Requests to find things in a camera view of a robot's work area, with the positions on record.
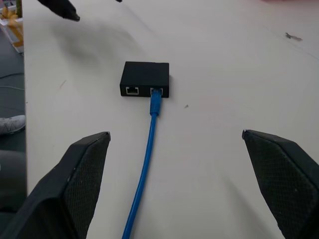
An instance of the cable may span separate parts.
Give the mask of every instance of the cable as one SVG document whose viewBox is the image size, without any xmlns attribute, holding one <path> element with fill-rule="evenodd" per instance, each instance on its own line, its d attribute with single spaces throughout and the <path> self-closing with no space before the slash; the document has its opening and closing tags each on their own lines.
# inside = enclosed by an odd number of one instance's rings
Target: cable
<svg viewBox="0 0 319 239">
<path fill-rule="evenodd" d="M 15 89 L 15 90 L 19 90 L 19 91 L 24 91 L 24 89 L 22 89 L 22 88 L 13 87 L 13 86 L 0 86 L 0 88 L 10 88 L 10 89 Z"/>
<path fill-rule="evenodd" d="M 160 114 L 160 104 L 161 104 L 161 91 L 153 90 L 152 96 L 151 96 L 151 107 L 150 107 L 150 115 L 152 119 L 151 119 L 148 144 L 147 144 L 146 152 L 145 152 L 144 164 L 142 168 L 140 181 L 136 189 L 136 193 L 135 193 L 132 207 L 130 210 L 130 214 L 124 228 L 122 239 L 130 238 L 132 227 L 134 224 L 134 219 L 136 217 L 136 213 L 138 211 L 139 204 L 142 198 L 143 189 L 144 189 L 146 177 L 148 174 L 148 169 L 149 169 L 151 155 L 152 155 L 153 141 L 154 141 L 155 128 L 156 128 L 156 119 Z"/>
<path fill-rule="evenodd" d="M 8 75 L 5 75 L 5 76 L 1 76 L 0 80 L 3 79 L 3 78 L 9 77 L 9 76 L 17 76 L 17 75 L 24 75 L 24 72 L 18 72 L 18 73 L 13 73 L 13 74 L 8 74 Z"/>
</svg>

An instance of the black object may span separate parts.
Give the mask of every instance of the black object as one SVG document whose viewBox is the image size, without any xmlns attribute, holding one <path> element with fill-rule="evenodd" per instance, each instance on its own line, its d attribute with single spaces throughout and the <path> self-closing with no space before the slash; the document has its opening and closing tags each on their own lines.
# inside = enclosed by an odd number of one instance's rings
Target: black object
<svg viewBox="0 0 319 239">
<path fill-rule="evenodd" d="M 58 16 L 72 21 L 80 21 L 76 9 L 69 0 L 38 0 Z"/>
<path fill-rule="evenodd" d="M 6 229 L 7 225 L 14 218 L 15 213 L 0 212 L 0 235 Z"/>
<path fill-rule="evenodd" d="M 1 239 L 85 239 L 102 181 L 110 134 L 72 144 L 35 186 Z"/>
<path fill-rule="evenodd" d="M 121 96 L 151 97 L 153 89 L 169 97 L 169 64 L 126 62 L 120 83 Z"/>
<path fill-rule="evenodd" d="M 0 213 L 15 214 L 26 195 L 25 153 L 0 150 Z"/>
<path fill-rule="evenodd" d="M 286 239 L 319 238 L 319 166 L 295 142 L 246 130 L 260 191 Z"/>
</svg>

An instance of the black cable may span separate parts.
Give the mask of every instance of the black cable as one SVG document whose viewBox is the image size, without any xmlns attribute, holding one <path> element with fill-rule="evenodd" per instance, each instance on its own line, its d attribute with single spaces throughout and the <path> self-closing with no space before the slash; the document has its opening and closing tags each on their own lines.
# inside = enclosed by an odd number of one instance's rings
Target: black cable
<svg viewBox="0 0 319 239">
<path fill-rule="evenodd" d="M 9 89 L 15 89 L 19 91 L 24 91 L 23 88 L 13 87 L 13 86 L 0 86 L 0 88 L 9 88 Z"/>
<path fill-rule="evenodd" d="M 8 75 L 5 75 L 5 76 L 1 76 L 0 80 L 3 79 L 3 78 L 7 78 L 9 76 L 18 76 L 18 75 L 24 75 L 24 72 L 12 73 L 12 74 L 8 74 Z"/>
</svg>

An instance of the floor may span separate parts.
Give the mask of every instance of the floor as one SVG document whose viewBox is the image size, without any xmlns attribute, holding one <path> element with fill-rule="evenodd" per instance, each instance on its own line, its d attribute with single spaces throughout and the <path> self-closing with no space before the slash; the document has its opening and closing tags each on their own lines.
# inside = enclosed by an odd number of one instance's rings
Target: floor
<svg viewBox="0 0 319 239">
<path fill-rule="evenodd" d="M 0 86 L 24 89 L 24 75 L 8 76 L 24 72 L 23 56 L 16 52 L 0 31 Z M 24 91 L 0 88 L 0 118 L 24 115 Z M 25 131 L 0 137 L 0 150 L 25 152 Z"/>
<path fill-rule="evenodd" d="M 0 118 L 25 114 L 24 59 L 0 30 Z M 0 136 L 0 234 L 26 198 L 25 130 Z"/>
</svg>

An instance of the blue ethernet cable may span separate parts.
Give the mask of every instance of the blue ethernet cable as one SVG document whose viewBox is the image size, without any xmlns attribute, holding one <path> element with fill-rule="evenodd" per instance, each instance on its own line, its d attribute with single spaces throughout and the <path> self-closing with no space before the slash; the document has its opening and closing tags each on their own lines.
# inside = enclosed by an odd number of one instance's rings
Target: blue ethernet cable
<svg viewBox="0 0 319 239">
<path fill-rule="evenodd" d="M 148 174 L 148 169 L 149 169 L 151 155 L 152 155 L 155 127 L 156 127 L 156 119 L 160 114 L 160 104 L 161 104 L 161 91 L 153 90 L 152 95 L 151 95 L 151 107 L 150 107 L 150 115 L 151 115 L 152 119 L 151 119 L 148 144 L 146 146 L 143 169 L 142 169 L 142 173 L 141 173 L 138 187 L 136 189 L 136 193 L 134 196 L 134 200 L 132 203 L 130 214 L 129 214 L 128 220 L 127 220 L 125 228 L 124 228 L 122 239 L 129 239 L 130 238 L 134 219 L 135 219 L 135 216 L 136 216 L 136 213 L 138 211 L 139 204 L 140 204 L 140 201 L 142 198 L 143 189 L 144 189 L 146 177 Z"/>
</svg>

